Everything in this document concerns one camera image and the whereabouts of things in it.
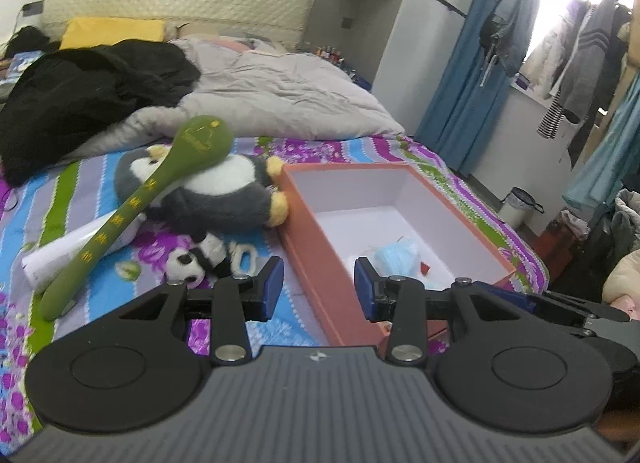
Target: green ceramic spoon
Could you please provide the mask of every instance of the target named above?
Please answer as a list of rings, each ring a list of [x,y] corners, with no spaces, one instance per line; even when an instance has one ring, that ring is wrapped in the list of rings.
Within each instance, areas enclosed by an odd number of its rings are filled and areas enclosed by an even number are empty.
[[[40,302],[42,318],[51,321],[59,317],[98,260],[134,218],[172,183],[224,160],[231,151],[233,139],[225,122],[217,118],[199,116],[184,123],[156,172],[120,206],[46,289]]]

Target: white tube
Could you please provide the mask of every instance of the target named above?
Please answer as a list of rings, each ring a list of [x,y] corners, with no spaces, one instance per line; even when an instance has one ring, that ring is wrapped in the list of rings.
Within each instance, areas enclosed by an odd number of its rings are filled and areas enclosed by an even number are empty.
[[[66,263],[74,258],[76,253],[85,246],[87,241],[94,236],[102,225],[107,223],[114,213],[115,211],[109,212],[91,221],[91,223],[87,223],[79,229],[69,232],[48,245],[25,255],[22,259],[22,270],[31,287],[37,293],[42,293],[47,289],[47,286],[55,279],[56,275],[66,266]],[[143,214],[138,215],[133,223],[115,240],[105,255],[130,244],[133,238],[136,237],[138,229],[144,220]]]

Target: electrical outlet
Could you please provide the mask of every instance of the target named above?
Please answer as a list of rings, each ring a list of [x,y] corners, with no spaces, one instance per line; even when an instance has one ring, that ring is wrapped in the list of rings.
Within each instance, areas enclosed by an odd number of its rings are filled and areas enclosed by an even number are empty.
[[[31,16],[39,16],[44,11],[44,1],[34,1],[22,5],[22,16],[30,18]]]

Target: panda plush toy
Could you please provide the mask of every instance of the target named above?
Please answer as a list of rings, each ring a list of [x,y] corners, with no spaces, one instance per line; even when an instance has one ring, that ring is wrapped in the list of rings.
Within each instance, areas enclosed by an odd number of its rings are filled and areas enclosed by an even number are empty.
[[[114,179],[120,202],[146,182],[169,149],[156,145],[129,151],[121,157]],[[270,190],[283,165],[276,156],[265,160],[229,154],[220,164],[181,180],[154,200],[145,210],[146,218],[165,221],[172,232],[187,234],[194,243],[191,250],[178,248],[171,252],[167,278],[196,287],[206,275],[231,275],[231,255],[242,249],[234,244],[230,252],[218,236],[260,226],[274,227],[286,220],[289,214],[286,197],[282,192]]]

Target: cardboard box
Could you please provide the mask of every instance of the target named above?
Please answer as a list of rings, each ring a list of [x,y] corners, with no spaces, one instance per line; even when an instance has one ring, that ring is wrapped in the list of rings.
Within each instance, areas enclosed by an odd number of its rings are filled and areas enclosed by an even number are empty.
[[[289,218],[279,228],[289,261],[331,345],[380,345],[388,332],[368,322],[353,286],[367,250],[406,237],[431,267],[430,289],[456,277],[503,284],[514,267],[408,164],[285,166],[280,188]],[[446,323],[430,321],[429,335]]]

